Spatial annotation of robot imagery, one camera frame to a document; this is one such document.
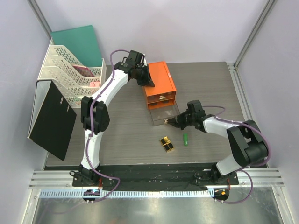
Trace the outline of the pink magazine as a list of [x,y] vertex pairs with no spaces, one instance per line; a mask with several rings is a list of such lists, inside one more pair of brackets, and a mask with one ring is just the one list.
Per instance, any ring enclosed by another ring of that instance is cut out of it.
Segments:
[[84,77],[94,77],[94,74],[91,70],[83,65],[72,65],[72,67],[82,76]]

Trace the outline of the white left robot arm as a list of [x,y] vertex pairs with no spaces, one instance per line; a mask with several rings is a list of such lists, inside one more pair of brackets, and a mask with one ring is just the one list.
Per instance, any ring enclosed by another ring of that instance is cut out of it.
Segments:
[[81,123],[85,131],[84,156],[79,173],[89,186],[95,186],[100,179],[98,168],[100,143],[108,128],[110,117],[108,106],[118,91],[131,79],[139,86],[154,87],[149,68],[143,53],[131,50],[128,56],[112,64],[112,73],[105,83],[92,96],[81,100]]

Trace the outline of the white mesh file organizer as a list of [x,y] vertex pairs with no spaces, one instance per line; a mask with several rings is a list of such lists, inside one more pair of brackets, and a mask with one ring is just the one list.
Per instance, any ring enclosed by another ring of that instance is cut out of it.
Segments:
[[102,58],[100,67],[89,67],[92,77],[81,75],[73,66],[82,63],[64,46],[49,44],[37,80],[52,80],[72,108],[81,107],[81,99],[90,97],[99,87],[90,83],[99,82],[102,86],[106,79],[106,63]]

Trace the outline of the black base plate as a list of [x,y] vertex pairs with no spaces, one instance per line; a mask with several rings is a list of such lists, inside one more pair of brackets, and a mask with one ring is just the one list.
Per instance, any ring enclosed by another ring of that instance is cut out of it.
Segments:
[[236,172],[220,175],[214,163],[105,165],[93,170],[79,166],[70,171],[74,187],[102,187],[104,190],[171,191],[208,185],[238,185]]

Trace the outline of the black binder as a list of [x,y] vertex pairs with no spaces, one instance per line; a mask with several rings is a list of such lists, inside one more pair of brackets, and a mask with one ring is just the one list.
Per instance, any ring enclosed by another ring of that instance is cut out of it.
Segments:
[[64,160],[76,116],[52,80],[37,81],[28,139]]

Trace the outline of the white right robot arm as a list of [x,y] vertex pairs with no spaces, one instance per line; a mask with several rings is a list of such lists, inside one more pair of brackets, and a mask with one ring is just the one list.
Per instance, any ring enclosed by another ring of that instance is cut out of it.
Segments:
[[185,112],[165,122],[181,130],[193,126],[228,139],[231,155],[211,167],[211,181],[216,184],[224,183],[235,171],[247,166],[257,166],[262,160],[260,166],[266,164],[271,156],[269,143],[253,120],[239,122],[221,119],[218,114],[207,115],[199,100],[188,102]]

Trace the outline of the gold black lipstick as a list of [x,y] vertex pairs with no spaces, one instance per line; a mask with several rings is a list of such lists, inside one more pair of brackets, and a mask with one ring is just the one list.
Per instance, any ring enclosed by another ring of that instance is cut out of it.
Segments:
[[172,143],[164,144],[163,145],[164,150],[168,153],[174,150],[174,146]]
[[169,144],[171,141],[169,140],[169,138],[166,136],[162,139],[159,140],[161,142],[161,144],[164,146],[164,145],[167,145]]

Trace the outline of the green lipstick tube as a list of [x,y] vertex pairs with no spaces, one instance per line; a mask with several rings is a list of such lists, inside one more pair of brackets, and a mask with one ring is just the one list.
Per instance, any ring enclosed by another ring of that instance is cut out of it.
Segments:
[[184,146],[188,146],[188,134],[187,133],[183,134],[183,141],[184,141]]

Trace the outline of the orange drawer cabinet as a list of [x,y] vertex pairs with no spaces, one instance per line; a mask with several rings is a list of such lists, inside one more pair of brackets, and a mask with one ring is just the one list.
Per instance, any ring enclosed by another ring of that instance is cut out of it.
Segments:
[[149,63],[148,68],[150,71],[151,78],[155,84],[155,87],[143,87],[143,93],[145,97],[146,107],[149,110],[149,104],[147,102],[147,96],[167,93],[167,92],[177,92],[176,86],[171,77],[169,68],[166,61],[160,61],[155,63]]

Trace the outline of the clear drawer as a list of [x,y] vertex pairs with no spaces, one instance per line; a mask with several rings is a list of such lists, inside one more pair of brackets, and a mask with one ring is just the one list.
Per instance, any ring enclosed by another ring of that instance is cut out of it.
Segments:
[[149,104],[149,114],[153,126],[163,125],[167,119],[174,118],[180,114],[175,99],[164,100]]
[[155,103],[155,102],[159,102],[159,101],[173,99],[173,98],[175,98],[175,96],[176,96],[175,92],[167,92],[167,93],[151,95],[151,96],[147,96],[147,102]]

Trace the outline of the pink sticky notes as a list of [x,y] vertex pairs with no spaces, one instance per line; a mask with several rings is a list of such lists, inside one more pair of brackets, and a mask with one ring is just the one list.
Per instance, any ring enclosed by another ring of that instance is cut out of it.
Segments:
[[100,82],[90,82],[89,87],[93,87],[93,88],[97,87],[97,88],[99,88],[100,87]]

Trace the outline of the teal folder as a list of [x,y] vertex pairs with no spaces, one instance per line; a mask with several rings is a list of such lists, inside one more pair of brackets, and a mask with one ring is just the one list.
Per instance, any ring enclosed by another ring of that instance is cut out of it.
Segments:
[[92,25],[53,31],[51,37],[56,45],[65,46],[84,66],[102,66],[102,55]]

